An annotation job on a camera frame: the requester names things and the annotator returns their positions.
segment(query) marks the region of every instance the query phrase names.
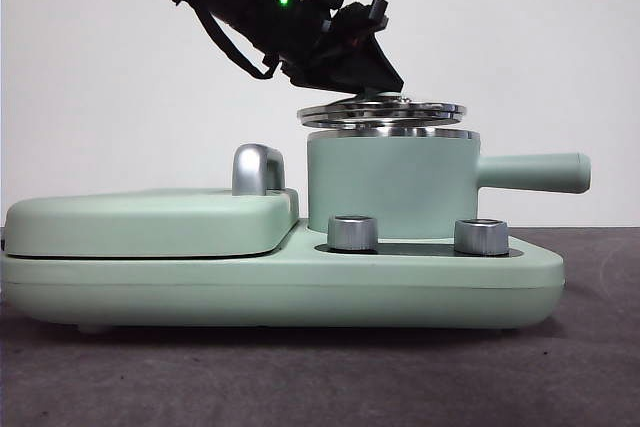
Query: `silver metal disc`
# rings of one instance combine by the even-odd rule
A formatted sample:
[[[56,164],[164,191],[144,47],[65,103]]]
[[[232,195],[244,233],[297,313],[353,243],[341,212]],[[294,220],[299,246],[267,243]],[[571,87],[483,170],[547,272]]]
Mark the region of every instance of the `silver metal disc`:
[[[457,124],[466,107],[446,102],[417,101],[401,94],[354,97],[298,112],[305,127],[361,129],[375,127],[428,127]]]

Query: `stainless steel rim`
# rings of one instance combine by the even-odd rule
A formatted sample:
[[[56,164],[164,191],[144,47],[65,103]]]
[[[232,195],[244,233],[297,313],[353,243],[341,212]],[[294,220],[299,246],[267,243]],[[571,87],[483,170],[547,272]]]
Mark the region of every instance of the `stainless steel rim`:
[[[381,94],[370,99],[346,99],[302,109],[298,118],[306,127],[349,130],[456,124],[466,113],[467,109],[461,105],[415,101],[400,94]]]
[[[469,130],[435,129],[433,127],[374,127],[354,130],[322,130],[309,135],[309,140],[349,137],[442,137],[447,139],[480,140],[480,134]]]

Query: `pot handle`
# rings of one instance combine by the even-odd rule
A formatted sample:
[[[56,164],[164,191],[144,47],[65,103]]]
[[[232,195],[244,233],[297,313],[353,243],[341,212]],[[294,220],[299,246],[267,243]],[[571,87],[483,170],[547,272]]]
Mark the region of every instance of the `pot handle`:
[[[478,166],[478,188],[582,194],[590,185],[591,161],[584,154],[484,157]]]

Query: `robotic arm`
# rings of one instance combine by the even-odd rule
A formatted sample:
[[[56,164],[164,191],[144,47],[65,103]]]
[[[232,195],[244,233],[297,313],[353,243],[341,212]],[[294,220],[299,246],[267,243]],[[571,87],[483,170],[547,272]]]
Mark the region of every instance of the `robotic arm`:
[[[388,22],[384,0],[346,7],[344,0],[173,1],[189,4],[216,45],[255,78],[271,78],[282,63],[282,71],[299,87],[359,95],[402,90],[402,79],[375,38]],[[216,19],[265,54],[266,71],[244,57]]]

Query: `mint green pot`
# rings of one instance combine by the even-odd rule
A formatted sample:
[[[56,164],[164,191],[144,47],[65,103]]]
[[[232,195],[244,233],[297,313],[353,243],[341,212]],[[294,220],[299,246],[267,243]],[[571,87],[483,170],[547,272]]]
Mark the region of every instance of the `mint green pot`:
[[[583,193],[583,154],[480,157],[480,136],[448,129],[324,131],[308,142],[309,228],[333,215],[378,219],[381,238],[453,236],[478,215],[481,187]]]

